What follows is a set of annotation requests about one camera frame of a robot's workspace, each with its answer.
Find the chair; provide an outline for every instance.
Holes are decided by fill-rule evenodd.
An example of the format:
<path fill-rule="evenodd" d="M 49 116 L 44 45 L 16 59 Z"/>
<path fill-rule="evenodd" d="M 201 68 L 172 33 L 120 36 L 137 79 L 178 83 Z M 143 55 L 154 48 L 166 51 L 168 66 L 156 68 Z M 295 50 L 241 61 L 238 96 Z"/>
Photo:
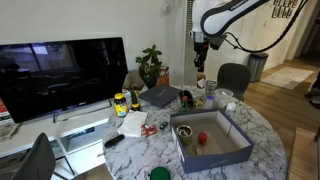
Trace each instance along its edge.
<path fill-rule="evenodd" d="M 56 159 L 45 133 L 41 133 L 27 154 L 21 167 L 16 172 L 0 174 L 1 180 L 49 180 L 52 174 L 66 179 L 54 172 Z"/>
<path fill-rule="evenodd" d="M 217 88 L 225 88 L 231 90 L 240 101 L 243 101 L 243 94 L 250 82 L 250 69 L 242 64 L 226 63 L 223 64 L 218 71 Z"/>

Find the cup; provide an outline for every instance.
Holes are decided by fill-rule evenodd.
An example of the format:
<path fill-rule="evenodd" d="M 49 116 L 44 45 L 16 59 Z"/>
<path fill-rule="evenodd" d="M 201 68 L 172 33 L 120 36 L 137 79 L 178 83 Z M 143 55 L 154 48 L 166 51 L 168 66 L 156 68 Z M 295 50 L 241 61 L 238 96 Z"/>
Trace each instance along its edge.
<path fill-rule="evenodd" d="M 226 107 L 233 96 L 233 92 L 229 89 L 219 88 L 214 91 L 214 109 L 226 110 Z"/>
<path fill-rule="evenodd" d="M 217 82 L 213 80 L 207 80 L 206 81 L 206 96 L 213 96 L 214 91 L 217 88 Z"/>
<path fill-rule="evenodd" d="M 192 142 L 192 129 L 187 125 L 178 126 L 177 134 L 183 146 L 188 146 Z"/>

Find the small box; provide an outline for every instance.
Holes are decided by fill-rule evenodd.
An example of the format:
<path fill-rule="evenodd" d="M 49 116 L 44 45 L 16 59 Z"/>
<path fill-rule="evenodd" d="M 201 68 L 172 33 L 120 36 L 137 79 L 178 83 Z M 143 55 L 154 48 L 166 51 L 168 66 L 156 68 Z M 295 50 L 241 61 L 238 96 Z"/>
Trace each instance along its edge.
<path fill-rule="evenodd" d="M 253 141 L 228 116 L 220 111 L 205 110 L 177 113 L 170 118 L 171 132 L 185 173 L 192 173 L 248 161 Z M 186 125 L 192 130 L 192 140 L 183 146 L 176 131 Z M 207 134 L 204 146 L 198 144 L 198 134 Z"/>

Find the marble table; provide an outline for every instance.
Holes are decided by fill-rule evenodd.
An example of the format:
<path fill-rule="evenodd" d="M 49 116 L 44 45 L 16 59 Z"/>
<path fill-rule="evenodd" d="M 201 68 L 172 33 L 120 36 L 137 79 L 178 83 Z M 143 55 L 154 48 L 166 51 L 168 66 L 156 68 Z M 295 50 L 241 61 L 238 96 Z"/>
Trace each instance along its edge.
<path fill-rule="evenodd" d="M 184 86 L 193 97 L 201 96 L 196 87 Z M 174 146 L 170 128 L 149 137 L 126 137 L 116 146 L 105 151 L 106 165 L 114 179 L 149 179 L 148 174 L 158 166 L 170 170 L 171 177 L 178 179 L 235 179 L 263 180 L 285 179 L 287 160 L 283 144 L 268 121 L 257 111 L 243 102 L 232 99 L 237 104 L 233 120 L 255 142 L 255 147 L 247 162 L 185 174 Z M 146 124 L 159 125 L 169 121 L 170 114 L 176 113 L 179 100 L 174 100 L 164 109 L 141 101 L 142 111 L 148 112 Z M 104 142 L 117 135 L 123 118 L 111 116 L 106 128 Z"/>

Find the trash bin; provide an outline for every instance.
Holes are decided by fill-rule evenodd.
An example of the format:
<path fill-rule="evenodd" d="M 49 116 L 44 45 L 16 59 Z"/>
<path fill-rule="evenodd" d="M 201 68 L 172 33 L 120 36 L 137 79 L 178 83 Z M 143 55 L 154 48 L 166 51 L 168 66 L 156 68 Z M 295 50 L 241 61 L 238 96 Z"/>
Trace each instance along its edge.
<path fill-rule="evenodd" d="M 260 80 L 267 58 L 267 53 L 250 54 L 248 61 L 248 68 L 251 71 L 250 82 L 256 82 Z"/>

